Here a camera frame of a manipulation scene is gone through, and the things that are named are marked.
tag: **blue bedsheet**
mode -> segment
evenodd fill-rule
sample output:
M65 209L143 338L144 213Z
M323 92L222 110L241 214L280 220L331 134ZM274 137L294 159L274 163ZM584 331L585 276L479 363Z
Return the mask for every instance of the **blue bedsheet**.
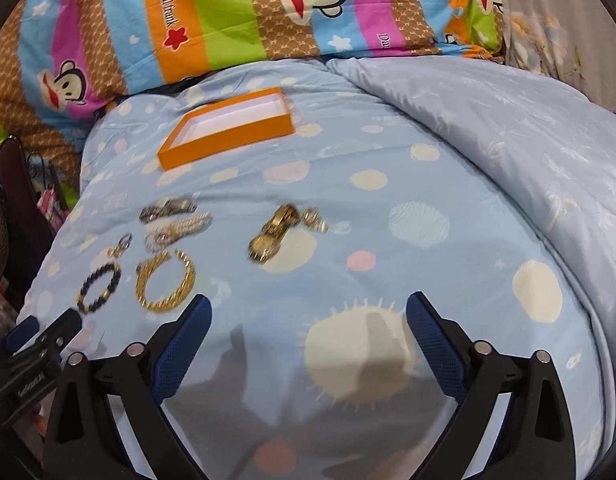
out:
M278 85L296 134L160 169L156 150L183 113ZM149 256L140 210L183 194L213 213L205 232L173 246L194 261L191 296L210 298L213 324L164 407L211 479L409 478L454 410L403 318L415 290L473 339L509 354L552 354L578 477L590 469L607 409L600 354L560 266L480 170L317 61L231 68L178 98L136 96L108 114L88 138L82 198L22 316L47 325L74 306L83 280L108 260L106 248L130 232L118 291L84 318L69 349L114 355L178 317L185 302L167 314L140 306L134 269ZM259 267L247 258L248 242L284 202L318 207L330 230L292 229ZM181 276L179 262L165 264L148 296L168 295ZM150 476L123 416L119 424L133 463Z

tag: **gold chain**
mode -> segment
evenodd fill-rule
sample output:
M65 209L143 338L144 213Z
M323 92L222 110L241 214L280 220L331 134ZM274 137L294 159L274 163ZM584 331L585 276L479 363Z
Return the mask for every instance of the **gold chain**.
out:
M156 312L167 312L168 310L172 310L181 304L181 302L186 299L186 296L190 294L192 286L195 283L195 266L188 255L182 251L175 250L175 256L178 257L178 259L181 260L186 267L184 279L182 280L181 285L179 285L168 298L164 298L159 301L150 302L146 300L146 285L153 272L155 272L155 270L162 263L167 262L170 259L170 253L163 250L149 260L137 265L137 284L134 291L139 303L142 304L142 307Z

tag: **beaded bracelet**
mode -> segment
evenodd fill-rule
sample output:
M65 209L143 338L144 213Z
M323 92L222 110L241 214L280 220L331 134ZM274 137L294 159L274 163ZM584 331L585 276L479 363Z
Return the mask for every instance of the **beaded bracelet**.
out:
M112 278L110 279L110 283L108 284L108 286L99 295L99 297L92 302L92 304L84 305L83 300L86 297L90 286L107 272L112 272ZM77 296L77 308L81 310L84 314L88 314L89 312L95 312L96 310L101 308L103 304L108 301L110 295L117 290L117 285L119 285L120 279L121 267L119 267L119 265L114 263L108 263L99 267L99 269L95 270L95 272L88 276L88 278L86 278L86 281L83 282L82 290L80 290L79 295Z

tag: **bed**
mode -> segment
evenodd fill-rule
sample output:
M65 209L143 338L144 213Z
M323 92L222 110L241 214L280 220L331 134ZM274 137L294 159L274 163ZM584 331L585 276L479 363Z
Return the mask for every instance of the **bed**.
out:
M184 113L280 86L296 133L163 171ZM213 221L173 248L194 261L213 325L163 408L211 478L409 478L454 410L405 328L424 290L499 351L553 356L585 478L616 433L616 114L574 88L464 56L287 59L213 73L175 96L119 100L89 131L81 195L20 319L47 326L108 248L133 235L118 290L69 351L114 355L182 306L135 297L149 203L189 196ZM282 203L297 227L264 266L248 242ZM166 264L151 297L181 279ZM468 474L480 471L498 406ZM150 476L122 410L137 471Z

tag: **black clamp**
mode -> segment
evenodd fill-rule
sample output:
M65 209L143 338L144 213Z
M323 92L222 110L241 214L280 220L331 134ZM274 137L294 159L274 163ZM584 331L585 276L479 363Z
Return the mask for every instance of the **black clamp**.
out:
M143 479L117 431L108 396L119 396L136 439L158 480L208 480L160 409L184 378L212 319L197 295L179 319L159 327L146 344L117 357L67 360L54 396L44 446L44 480Z
M461 480L482 440L499 394L510 393L499 437L484 470L472 480L574 480L575 445L562 385L550 354L499 354L472 342L443 319L422 292L406 319L443 392L458 408L418 471L416 480Z

